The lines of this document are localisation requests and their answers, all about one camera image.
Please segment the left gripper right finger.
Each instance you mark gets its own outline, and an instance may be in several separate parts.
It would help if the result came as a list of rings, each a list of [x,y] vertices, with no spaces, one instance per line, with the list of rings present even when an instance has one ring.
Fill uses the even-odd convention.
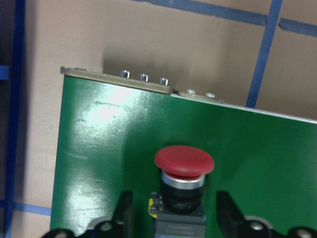
[[[315,229],[292,227],[287,234],[277,232],[272,224],[258,216],[245,216],[227,191],[216,193],[216,219],[225,238],[315,238]]]

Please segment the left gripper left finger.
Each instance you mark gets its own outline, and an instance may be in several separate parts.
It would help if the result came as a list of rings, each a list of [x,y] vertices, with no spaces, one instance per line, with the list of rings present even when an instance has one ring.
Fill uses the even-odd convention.
[[[133,192],[121,192],[113,216],[102,219],[92,229],[87,229],[79,238],[131,238],[133,237]]]

